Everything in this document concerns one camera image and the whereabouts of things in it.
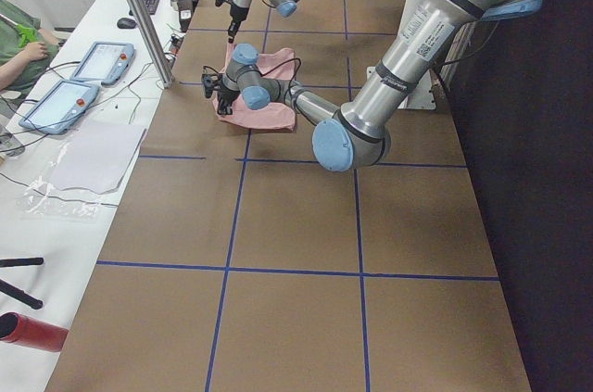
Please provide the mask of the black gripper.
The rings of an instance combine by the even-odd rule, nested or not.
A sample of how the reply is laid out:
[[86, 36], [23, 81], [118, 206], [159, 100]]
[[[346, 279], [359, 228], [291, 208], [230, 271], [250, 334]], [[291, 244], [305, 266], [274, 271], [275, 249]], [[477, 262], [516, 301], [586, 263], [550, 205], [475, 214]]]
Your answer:
[[233, 44], [235, 40], [235, 36], [237, 35], [240, 25], [243, 21], [246, 20], [248, 15], [248, 8], [241, 7], [237, 5], [231, 5], [230, 15], [232, 17], [232, 22], [227, 30], [228, 34], [228, 43]]
[[238, 98], [239, 92], [228, 88], [224, 83], [220, 85], [217, 99], [217, 113], [221, 116], [233, 114], [233, 103]]

